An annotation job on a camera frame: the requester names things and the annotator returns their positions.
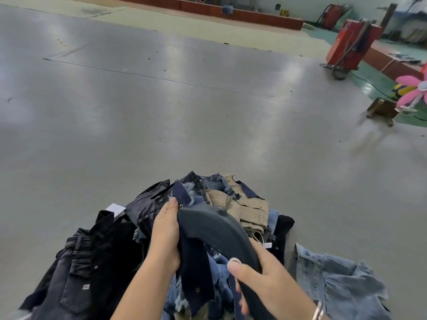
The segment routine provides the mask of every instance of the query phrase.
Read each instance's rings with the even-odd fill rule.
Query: white tag
[[[125,207],[124,206],[120,206],[118,204],[111,204],[106,210],[110,211],[110,212],[114,212],[114,216],[118,216],[120,215],[120,213],[122,213],[123,211],[125,211]]]

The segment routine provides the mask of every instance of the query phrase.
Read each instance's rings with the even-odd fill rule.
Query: hand
[[[227,264],[230,273],[239,281],[248,285],[261,299],[267,310],[277,320],[307,320],[313,317],[316,305],[298,286],[283,265],[262,245],[250,238],[260,264],[262,274],[236,258]],[[241,293],[238,281],[236,290]],[[249,314],[244,296],[239,302],[242,313]]]
[[[155,258],[176,272],[180,259],[178,252],[178,201],[171,198],[154,219],[151,244],[147,258]]]

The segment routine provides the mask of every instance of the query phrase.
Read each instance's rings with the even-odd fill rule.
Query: pink toy
[[[414,76],[405,75],[399,76],[396,82],[406,86],[416,86],[416,90],[413,90],[404,96],[402,96],[396,105],[396,109],[399,112],[416,112],[414,106],[424,97],[424,102],[427,104],[427,70],[424,72],[424,80],[419,80]]]

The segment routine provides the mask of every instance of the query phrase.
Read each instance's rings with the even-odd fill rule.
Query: red machine
[[[321,16],[322,28],[332,30],[343,14],[344,9],[341,5],[329,4]]]
[[[333,74],[337,68],[342,72],[356,69],[382,31],[380,26],[373,25],[370,21],[345,21],[326,56]]]

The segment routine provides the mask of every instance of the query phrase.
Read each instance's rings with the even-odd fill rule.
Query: bracelet
[[[314,302],[315,303],[317,302],[317,307],[316,307],[316,310],[315,310],[315,312],[313,314],[312,320],[321,320],[322,317],[323,317],[323,313],[324,313],[324,311],[323,311],[323,303],[320,302],[320,301],[314,301]]]

